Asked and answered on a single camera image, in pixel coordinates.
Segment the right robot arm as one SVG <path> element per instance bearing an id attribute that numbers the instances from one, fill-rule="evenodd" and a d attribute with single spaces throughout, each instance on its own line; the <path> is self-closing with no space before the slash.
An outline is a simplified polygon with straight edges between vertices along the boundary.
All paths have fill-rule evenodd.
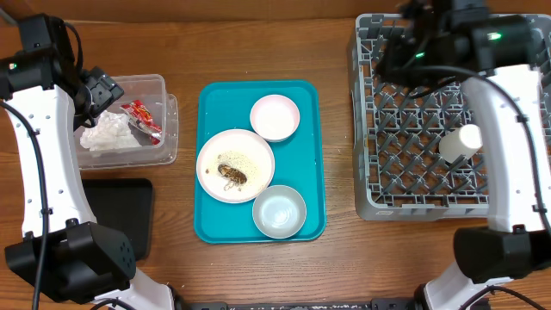
<path id="1" fill-rule="evenodd" d="M 483 1 L 411 1 L 412 36 L 387 43 L 377 74 L 410 90 L 461 84 L 480 127 L 488 175 L 483 227 L 454 236 L 454 262 L 418 287 L 412 309 L 468 309 L 550 265 L 550 169 L 531 26 Z"/>

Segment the grey bowl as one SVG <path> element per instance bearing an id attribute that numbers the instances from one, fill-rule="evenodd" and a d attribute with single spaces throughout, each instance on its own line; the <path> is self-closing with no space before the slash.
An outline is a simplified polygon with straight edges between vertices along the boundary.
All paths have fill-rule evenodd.
<path id="1" fill-rule="evenodd" d="M 285 185 L 265 189 L 253 202 L 257 229 L 272 239 L 293 237 L 306 222 L 306 202 L 298 191 Z"/>

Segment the red snack wrapper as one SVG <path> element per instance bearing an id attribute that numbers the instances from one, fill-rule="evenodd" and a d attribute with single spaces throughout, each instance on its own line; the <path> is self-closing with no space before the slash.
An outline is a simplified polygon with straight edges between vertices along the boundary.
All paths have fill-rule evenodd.
<path id="1" fill-rule="evenodd" d="M 149 137 L 153 145 L 161 142 L 162 128 L 154 122 L 150 111 L 142 101 L 134 100 L 130 103 L 122 104 L 120 110 L 129 117 L 131 125 Z"/>

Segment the white tissue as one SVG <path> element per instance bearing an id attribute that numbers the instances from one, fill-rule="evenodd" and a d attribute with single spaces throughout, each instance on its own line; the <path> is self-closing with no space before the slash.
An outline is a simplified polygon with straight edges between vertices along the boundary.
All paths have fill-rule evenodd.
<path id="1" fill-rule="evenodd" d="M 79 140 L 80 145 L 90 152 L 140 147 L 128 122 L 129 117 L 126 114 L 104 111 L 94 127 L 84 130 Z"/>

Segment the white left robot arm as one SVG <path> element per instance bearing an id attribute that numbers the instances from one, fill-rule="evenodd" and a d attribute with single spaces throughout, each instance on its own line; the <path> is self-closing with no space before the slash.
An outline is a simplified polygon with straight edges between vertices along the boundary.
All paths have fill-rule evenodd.
<path id="1" fill-rule="evenodd" d="M 1 62 L 1 105 L 16 137 L 25 194 L 22 241 L 9 268 L 34 299 L 93 308 L 184 309 L 168 284 L 137 268 L 125 233 L 97 223 L 80 175 L 74 133 L 123 96 L 100 68 L 85 70 L 77 30 L 46 14 L 21 19 L 22 49 Z"/>

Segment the white cup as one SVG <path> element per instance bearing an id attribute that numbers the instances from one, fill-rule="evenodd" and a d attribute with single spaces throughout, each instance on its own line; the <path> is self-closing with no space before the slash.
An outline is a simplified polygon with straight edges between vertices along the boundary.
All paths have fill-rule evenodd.
<path id="1" fill-rule="evenodd" d="M 448 163 L 460 156 L 471 158 L 483 146 L 480 128 L 467 124 L 443 136 L 439 142 L 439 153 Z"/>

